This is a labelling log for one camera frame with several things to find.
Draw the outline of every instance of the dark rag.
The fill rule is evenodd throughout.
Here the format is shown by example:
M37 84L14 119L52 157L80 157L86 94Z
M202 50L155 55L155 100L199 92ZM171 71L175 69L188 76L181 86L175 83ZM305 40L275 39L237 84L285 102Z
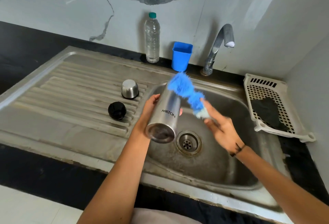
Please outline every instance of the dark rag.
M262 100L253 99L251 100L251 106L259 117L272 128L282 131L289 130L286 125L280 122L278 105L272 98L266 97Z

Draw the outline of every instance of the black countertop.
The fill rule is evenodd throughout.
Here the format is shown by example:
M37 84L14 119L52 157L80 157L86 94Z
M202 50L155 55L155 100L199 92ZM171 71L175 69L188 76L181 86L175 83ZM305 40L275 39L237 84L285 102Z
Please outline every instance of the black countertop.
M0 94L67 46L147 62L141 53L0 22ZM154 65L170 68L171 60L160 58ZM189 64L187 73L197 76L200 69ZM240 86L243 78L219 70L211 75L211 79ZM329 205L329 195L306 145L293 138L279 140L294 182ZM67 164L6 145L0 145L0 164L0 185L78 209L86 207L106 176L79 164ZM268 223L145 185L139 186L135 207L166 210L207 224Z

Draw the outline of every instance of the forearm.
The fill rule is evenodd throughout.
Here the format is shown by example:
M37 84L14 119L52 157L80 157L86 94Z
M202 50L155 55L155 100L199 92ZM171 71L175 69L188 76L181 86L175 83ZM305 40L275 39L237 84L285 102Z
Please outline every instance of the forearm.
M250 147L236 155L295 224L329 223L329 207L282 175Z
M121 155L84 210L78 224L130 222L150 143L150 139L134 131L136 130L131 133Z

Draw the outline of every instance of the blue cup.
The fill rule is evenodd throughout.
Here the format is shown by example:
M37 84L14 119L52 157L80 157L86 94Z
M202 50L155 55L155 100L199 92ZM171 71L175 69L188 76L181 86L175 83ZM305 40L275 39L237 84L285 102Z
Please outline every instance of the blue cup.
M192 44L175 42L172 49L171 67L177 72L186 70L193 50Z

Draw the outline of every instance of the black stopper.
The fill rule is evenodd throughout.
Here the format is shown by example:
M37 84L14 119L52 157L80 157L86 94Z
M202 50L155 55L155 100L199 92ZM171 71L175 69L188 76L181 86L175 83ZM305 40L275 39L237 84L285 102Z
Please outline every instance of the black stopper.
M109 111L109 116L115 120L122 119L127 112L126 106L122 102L111 103L109 105L108 111Z

